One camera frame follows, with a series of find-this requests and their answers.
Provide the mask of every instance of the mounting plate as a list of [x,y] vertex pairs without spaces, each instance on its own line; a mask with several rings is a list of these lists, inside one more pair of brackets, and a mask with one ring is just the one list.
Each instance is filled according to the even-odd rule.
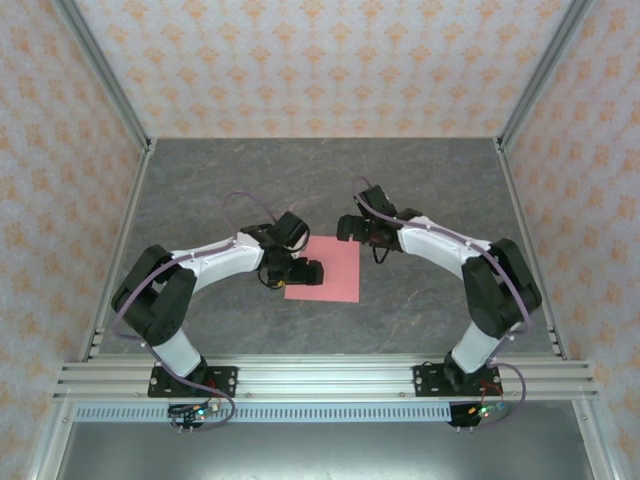
[[[207,366],[202,385],[213,380],[216,388],[230,397],[234,397],[238,384],[237,367]],[[147,395],[150,398],[209,398],[211,394],[205,390],[192,389],[178,382],[162,367],[153,367]]]
[[[473,381],[467,382],[454,390],[451,383],[444,378],[443,363],[428,363],[416,365],[413,367],[413,387],[416,397],[481,397],[482,396],[482,380],[490,385],[495,385],[502,390],[502,382],[500,372],[497,367],[483,368],[473,378]],[[499,397],[497,391],[489,389],[485,397]]]

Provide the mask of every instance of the pink mat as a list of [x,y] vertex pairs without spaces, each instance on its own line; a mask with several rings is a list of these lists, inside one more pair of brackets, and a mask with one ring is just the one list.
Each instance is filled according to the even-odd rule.
[[322,285],[287,285],[287,300],[320,302],[360,302],[360,244],[340,242],[335,237],[312,235],[307,248],[300,254],[318,260],[324,267]]

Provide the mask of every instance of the floor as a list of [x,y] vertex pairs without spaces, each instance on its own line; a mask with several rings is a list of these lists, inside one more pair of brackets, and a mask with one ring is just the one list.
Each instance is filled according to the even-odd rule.
[[[379,183],[402,209],[474,238],[522,238],[490,139],[160,140],[150,160],[121,278],[152,244],[168,250],[222,240],[221,199],[233,190],[291,209],[314,235],[335,235],[341,215],[356,214],[352,179]],[[264,222],[249,200],[232,202],[240,228]],[[236,275],[194,295],[185,329],[203,354],[444,353],[470,318],[462,282],[429,262],[392,253],[376,265],[362,247],[360,303],[284,300],[255,274]],[[541,310],[533,328],[505,348],[550,352]],[[114,338],[102,353],[138,353]]]
[[73,426],[59,480],[592,480],[571,402],[527,402],[496,428],[444,423]]

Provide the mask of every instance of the wall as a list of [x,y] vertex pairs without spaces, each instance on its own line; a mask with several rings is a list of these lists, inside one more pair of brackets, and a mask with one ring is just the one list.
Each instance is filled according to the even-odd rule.
[[49,0],[0,5],[0,478],[97,306],[139,149]]
[[596,0],[510,155],[553,308],[640,478],[640,10]]
[[159,137],[501,133],[569,0],[79,0]]

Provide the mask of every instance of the patterned wallpaper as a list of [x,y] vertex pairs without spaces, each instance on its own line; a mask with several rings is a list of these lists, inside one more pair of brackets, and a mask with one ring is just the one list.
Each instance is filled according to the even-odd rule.
[[156,137],[501,132],[569,0],[79,0]]
[[0,478],[97,307],[139,150],[49,0],[0,4]]
[[640,478],[640,10],[596,0],[511,153],[571,355]]

